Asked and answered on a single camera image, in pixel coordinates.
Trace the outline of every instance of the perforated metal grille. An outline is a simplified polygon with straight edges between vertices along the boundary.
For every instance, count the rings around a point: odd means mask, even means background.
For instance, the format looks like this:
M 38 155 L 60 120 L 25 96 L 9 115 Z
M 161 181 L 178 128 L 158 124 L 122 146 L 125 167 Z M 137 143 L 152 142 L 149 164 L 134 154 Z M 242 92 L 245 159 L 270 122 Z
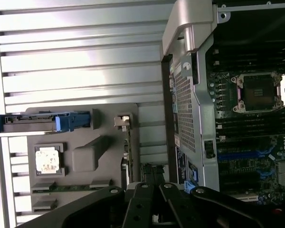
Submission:
M 180 142 L 195 152 L 190 79 L 182 77 L 181 72 L 179 72 L 175 76 L 174 80 L 176 87 Z

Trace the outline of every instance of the metal mesh panel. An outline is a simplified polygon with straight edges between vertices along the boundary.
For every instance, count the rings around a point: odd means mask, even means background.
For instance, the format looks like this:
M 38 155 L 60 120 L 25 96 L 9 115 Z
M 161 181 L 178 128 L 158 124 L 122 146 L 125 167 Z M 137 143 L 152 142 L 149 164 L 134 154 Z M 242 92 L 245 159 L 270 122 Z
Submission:
M 175 86 L 180 142 L 195 152 L 190 79 L 179 72 L 175 76 Z

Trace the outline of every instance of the processor chip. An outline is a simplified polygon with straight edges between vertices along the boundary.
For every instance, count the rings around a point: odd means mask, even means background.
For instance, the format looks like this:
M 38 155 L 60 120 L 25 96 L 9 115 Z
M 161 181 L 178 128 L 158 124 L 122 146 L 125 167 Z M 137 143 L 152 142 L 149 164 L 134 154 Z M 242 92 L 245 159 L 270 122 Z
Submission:
M 59 152 L 54 147 L 40 147 L 35 157 L 38 174 L 53 174 L 60 170 Z
M 273 78 L 266 76 L 246 76 L 241 98 L 246 111 L 268 110 L 275 106 L 275 90 Z

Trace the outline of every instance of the screw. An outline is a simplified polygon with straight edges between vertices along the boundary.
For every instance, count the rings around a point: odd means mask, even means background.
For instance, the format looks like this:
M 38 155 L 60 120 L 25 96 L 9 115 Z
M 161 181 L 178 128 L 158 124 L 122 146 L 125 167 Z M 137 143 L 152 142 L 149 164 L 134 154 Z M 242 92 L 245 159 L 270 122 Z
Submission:
M 205 190 L 204 189 L 196 189 L 195 190 L 197 193 L 205 193 Z
M 164 187 L 169 189 L 169 188 L 172 188 L 172 185 L 171 184 L 165 184 Z

